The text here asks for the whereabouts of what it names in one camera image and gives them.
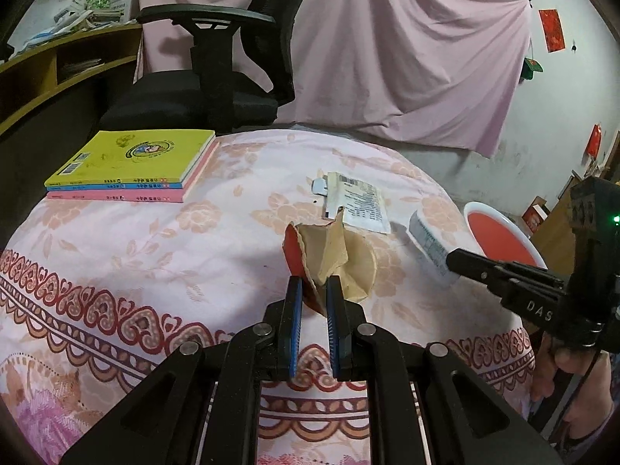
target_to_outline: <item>pink book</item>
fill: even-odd
[[[94,201],[134,201],[146,203],[182,203],[196,183],[200,172],[209,162],[219,141],[214,140],[194,167],[184,189],[93,189],[58,190],[48,192],[48,199],[82,199]]]

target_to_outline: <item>metal bolt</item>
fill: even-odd
[[[373,335],[377,332],[377,328],[373,324],[359,324],[357,331],[362,335]]]
[[[429,348],[430,354],[434,357],[445,357],[448,354],[448,348],[445,344],[435,343],[431,344]]]
[[[256,335],[264,336],[271,334],[272,327],[265,322],[261,322],[252,327],[252,332]]]
[[[198,351],[200,346],[195,341],[185,341],[181,346],[179,346],[179,351],[181,355],[193,355]]]

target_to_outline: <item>blue book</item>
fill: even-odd
[[[108,190],[108,189],[182,189],[183,182],[161,183],[160,181],[145,183],[94,183],[83,185],[54,185],[47,187],[48,192],[61,190]]]

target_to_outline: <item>human hand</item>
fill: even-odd
[[[543,397],[551,397],[555,388],[553,377],[558,368],[571,374],[584,375],[596,353],[593,350],[570,351],[560,348],[553,357],[549,352],[551,336],[545,334],[542,340],[530,390],[534,402]],[[564,421],[570,424],[568,436],[571,439],[584,438],[605,422],[614,407],[610,386],[610,356],[607,352],[602,352],[588,379],[564,414]]]

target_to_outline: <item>plastic bowl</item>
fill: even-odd
[[[547,268],[531,241],[497,209],[484,203],[467,203],[465,223],[488,258]]]

